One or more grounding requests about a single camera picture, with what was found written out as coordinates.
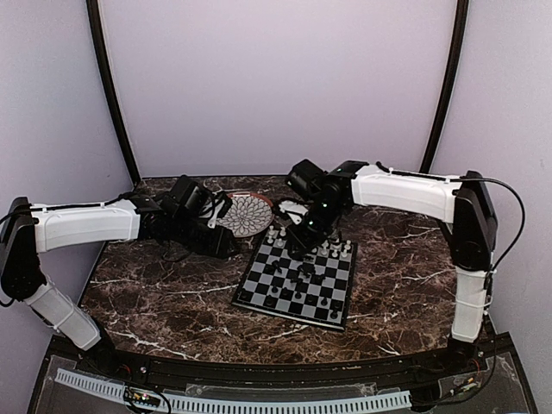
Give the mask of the black white chess board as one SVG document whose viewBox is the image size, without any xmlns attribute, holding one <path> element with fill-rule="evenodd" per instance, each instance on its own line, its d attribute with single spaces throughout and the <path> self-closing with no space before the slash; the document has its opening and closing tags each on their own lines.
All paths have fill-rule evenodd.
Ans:
<svg viewBox="0 0 552 414">
<path fill-rule="evenodd" d="M 324 242 L 299 260 L 281 230 L 269 227 L 248 263 L 231 304 L 336 332 L 346 329 L 357 244 Z"/>
</svg>

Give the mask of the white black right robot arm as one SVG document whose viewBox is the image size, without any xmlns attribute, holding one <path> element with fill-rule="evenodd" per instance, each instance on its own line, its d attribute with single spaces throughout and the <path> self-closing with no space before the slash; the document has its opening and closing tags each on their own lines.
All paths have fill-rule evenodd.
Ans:
<svg viewBox="0 0 552 414">
<path fill-rule="evenodd" d="M 496 246 L 498 219 L 482 176 L 430 175 L 386 167 L 381 162 L 348 160 L 330 172 L 302 160 L 286 184 L 310 206 L 289 226 L 295 254 L 322 245 L 343 214 L 354 206 L 386 207 L 434 219 L 455 267 L 455 315 L 450 335 L 456 342 L 440 356 L 440 366 L 458 374 L 474 358 L 469 343 L 480 334 Z"/>
</svg>

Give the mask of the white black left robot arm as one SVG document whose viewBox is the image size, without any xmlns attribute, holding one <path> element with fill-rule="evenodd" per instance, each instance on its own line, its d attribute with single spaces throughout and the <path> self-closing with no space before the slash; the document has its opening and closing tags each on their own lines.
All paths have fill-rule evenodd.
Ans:
<svg viewBox="0 0 552 414">
<path fill-rule="evenodd" d="M 177 202 L 126 193 L 89 204 L 31 204 L 12 202 L 2 218 L 1 289 L 11 302 L 23 302 L 77 348 L 103 376 L 122 368 L 122 358 L 111 349 L 109 336 L 91 316 L 62 293 L 42 270 L 41 256 L 105 242 L 154 240 L 175 242 L 188 251 L 227 259 L 238 251 L 230 229 L 217 224 L 231 202 L 217 206 L 213 198 Z"/>
</svg>

